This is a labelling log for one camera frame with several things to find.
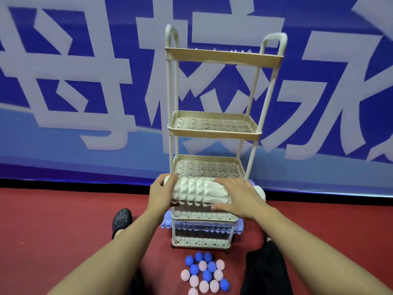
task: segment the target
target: top shelf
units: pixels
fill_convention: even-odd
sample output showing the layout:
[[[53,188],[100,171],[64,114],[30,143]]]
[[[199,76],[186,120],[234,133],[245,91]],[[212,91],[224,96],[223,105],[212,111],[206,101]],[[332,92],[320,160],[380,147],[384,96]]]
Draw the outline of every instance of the top shelf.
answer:
[[[279,66],[283,56],[273,54],[210,51],[207,49],[165,48],[167,60],[223,63],[266,68]]]

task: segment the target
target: black baseboard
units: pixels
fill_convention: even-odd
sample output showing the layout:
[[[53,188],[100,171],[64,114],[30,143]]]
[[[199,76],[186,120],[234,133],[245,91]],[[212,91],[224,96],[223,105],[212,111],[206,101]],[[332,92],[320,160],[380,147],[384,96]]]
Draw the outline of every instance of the black baseboard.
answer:
[[[150,191],[150,187],[145,185],[76,183],[17,179],[0,179],[0,188],[49,189],[72,192],[134,193],[140,195],[148,195]],[[265,193],[268,201],[393,206],[393,198],[390,197],[330,195],[324,193],[305,192],[278,192],[272,190],[265,190]]]

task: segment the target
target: forearm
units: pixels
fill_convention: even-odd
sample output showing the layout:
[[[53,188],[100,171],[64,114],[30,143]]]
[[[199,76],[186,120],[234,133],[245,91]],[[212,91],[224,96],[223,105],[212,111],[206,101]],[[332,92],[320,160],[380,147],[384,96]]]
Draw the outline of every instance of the forearm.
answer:
[[[366,270],[275,208],[261,207],[255,220],[313,294],[393,294]]]
[[[124,294],[158,223],[156,214],[146,210],[124,232],[71,272],[49,294]]]

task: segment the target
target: person's right hand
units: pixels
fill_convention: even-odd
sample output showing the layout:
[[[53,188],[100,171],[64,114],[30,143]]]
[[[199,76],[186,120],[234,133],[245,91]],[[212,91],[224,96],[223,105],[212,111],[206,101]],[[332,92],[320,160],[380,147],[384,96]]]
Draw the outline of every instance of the person's right hand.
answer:
[[[212,210],[223,210],[240,218],[254,218],[261,207],[268,207],[252,184],[244,178],[216,178],[231,196],[231,204],[214,204]]]

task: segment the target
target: ball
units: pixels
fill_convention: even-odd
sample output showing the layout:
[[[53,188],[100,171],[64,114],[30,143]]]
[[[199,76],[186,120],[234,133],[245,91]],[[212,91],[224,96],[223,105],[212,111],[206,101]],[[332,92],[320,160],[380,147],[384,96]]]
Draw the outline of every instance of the ball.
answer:
[[[195,289],[195,288],[191,288],[191,289],[188,291],[188,295],[198,295],[198,290]]]
[[[187,256],[185,258],[185,264],[187,266],[191,266],[192,264],[194,264],[194,257],[193,256]]]
[[[220,281],[220,288],[224,291],[224,292],[228,292],[229,291],[229,282],[223,278]]]
[[[183,282],[187,282],[190,279],[190,272],[187,269],[184,269],[180,274],[180,278]]]
[[[222,270],[217,269],[216,271],[214,271],[214,278],[217,281],[222,280],[224,278],[224,274],[223,274]]]
[[[209,283],[211,281],[211,272],[209,270],[205,270],[203,272],[202,277],[203,277],[203,280],[205,280],[206,282]]]
[[[203,260],[203,253],[197,252],[197,253],[195,254],[195,261],[200,262],[200,261],[202,261],[202,260]]]
[[[214,271],[217,270],[217,266],[216,263],[214,263],[213,261],[209,262],[208,264],[208,270],[212,273],[214,273]]]
[[[196,275],[190,277],[190,285],[193,288],[198,287],[199,285],[199,278]]]
[[[200,282],[199,284],[199,291],[201,291],[202,293],[206,294],[207,292],[209,292],[209,283],[206,282],[205,280],[203,280],[202,282]]]
[[[190,273],[191,275],[198,275],[199,273],[199,267],[197,264],[192,264],[190,267]]]
[[[205,261],[206,261],[207,263],[213,261],[213,256],[212,256],[211,253],[205,253],[204,258],[205,258]]]
[[[208,268],[208,263],[206,261],[200,261],[198,266],[200,271],[205,271]]]
[[[217,266],[217,269],[220,269],[220,270],[224,270],[225,269],[225,263],[223,262],[223,260],[217,260],[216,261],[216,266]]]
[[[217,292],[219,291],[219,289],[220,289],[220,284],[219,284],[219,282],[217,282],[216,280],[212,280],[212,281],[210,282],[210,290],[211,290],[213,293],[217,293]]]

